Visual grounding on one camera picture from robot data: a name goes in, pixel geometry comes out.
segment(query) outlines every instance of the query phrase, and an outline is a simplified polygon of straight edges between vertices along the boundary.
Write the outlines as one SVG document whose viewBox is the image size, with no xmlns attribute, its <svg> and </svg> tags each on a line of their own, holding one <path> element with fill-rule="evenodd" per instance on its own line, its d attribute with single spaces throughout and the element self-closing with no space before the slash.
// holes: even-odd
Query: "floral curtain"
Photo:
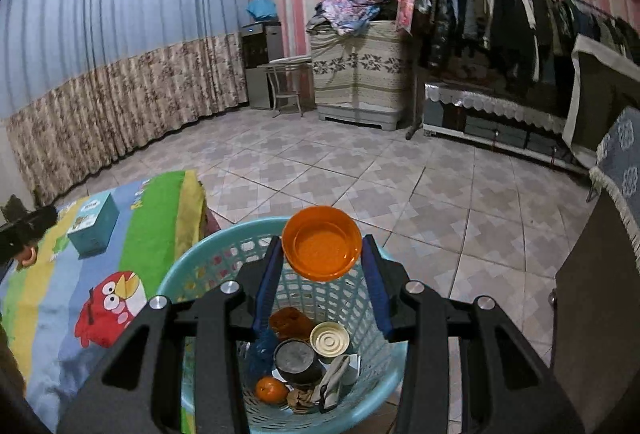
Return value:
<svg viewBox="0 0 640 434">
<path fill-rule="evenodd" d="M 0 0 L 0 116 L 43 202 L 247 101 L 246 0 Z"/>
</svg>

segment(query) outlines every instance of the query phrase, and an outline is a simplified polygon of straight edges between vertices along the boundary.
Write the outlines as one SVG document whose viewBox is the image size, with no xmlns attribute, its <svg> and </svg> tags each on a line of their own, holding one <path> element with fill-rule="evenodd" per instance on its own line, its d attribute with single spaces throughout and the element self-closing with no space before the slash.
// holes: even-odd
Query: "bedsheet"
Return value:
<svg viewBox="0 0 640 434">
<path fill-rule="evenodd" d="M 169 267 L 202 236 L 204 190 L 194 171 L 111 190 L 120 212 L 106 251 L 78 258 L 66 231 L 91 197 L 59 209 L 37 262 L 0 283 L 2 327 L 24 395 L 55 432 L 106 348 L 155 295 Z"/>
</svg>

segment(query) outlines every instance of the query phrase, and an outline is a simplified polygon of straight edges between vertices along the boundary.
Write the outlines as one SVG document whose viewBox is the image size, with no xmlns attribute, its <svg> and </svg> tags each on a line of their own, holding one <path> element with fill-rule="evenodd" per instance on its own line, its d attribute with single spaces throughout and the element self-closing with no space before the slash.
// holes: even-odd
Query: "teal box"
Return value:
<svg viewBox="0 0 640 434">
<path fill-rule="evenodd" d="M 84 202 L 76 214 L 74 224 L 66 232 L 80 257 L 106 250 L 118 214 L 110 191 L 94 194 Z"/>
</svg>

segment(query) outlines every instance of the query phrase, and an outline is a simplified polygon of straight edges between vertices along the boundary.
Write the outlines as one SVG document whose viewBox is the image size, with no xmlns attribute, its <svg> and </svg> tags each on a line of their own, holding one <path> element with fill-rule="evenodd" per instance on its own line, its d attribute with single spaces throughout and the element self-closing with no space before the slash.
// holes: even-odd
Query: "angry birds print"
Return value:
<svg viewBox="0 0 640 434">
<path fill-rule="evenodd" d="M 83 348 L 109 348 L 146 304 L 145 288 L 132 271 L 117 271 L 95 288 L 82 306 L 74 335 Z"/>
</svg>

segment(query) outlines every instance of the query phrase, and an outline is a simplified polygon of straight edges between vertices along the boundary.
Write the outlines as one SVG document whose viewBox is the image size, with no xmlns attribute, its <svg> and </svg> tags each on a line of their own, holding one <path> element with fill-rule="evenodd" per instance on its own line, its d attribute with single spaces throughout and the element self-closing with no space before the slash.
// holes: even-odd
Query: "metal screw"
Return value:
<svg viewBox="0 0 640 434">
<path fill-rule="evenodd" d="M 227 295 L 235 293 L 239 289 L 240 289 L 240 285 L 236 283 L 236 281 L 226 281 L 226 283 L 222 283 L 220 285 L 220 291 L 222 293 L 226 293 Z"/>
<path fill-rule="evenodd" d="M 558 304 L 558 294 L 556 293 L 556 288 L 551 290 L 551 293 L 549 294 L 549 297 L 548 297 L 548 301 L 552 308 L 555 308 L 556 305 Z"/>
<path fill-rule="evenodd" d="M 404 289 L 407 292 L 416 295 L 417 293 L 422 293 L 424 291 L 424 284 L 420 281 L 409 281 L 404 285 Z"/>
<path fill-rule="evenodd" d="M 478 306 L 480 307 L 480 309 L 493 309 L 495 307 L 495 300 L 493 300 L 491 297 L 483 296 L 478 299 Z"/>
<path fill-rule="evenodd" d="M 168 302 L 169 301 L 167 297 L 165 297 L 164 295 L 156 295 L 155 297 L 151 297 L 151 299 L 149 299 L 149 306 L 151 306 L 151 308 L 153 309 L 162 309 Z"/>
</svg>

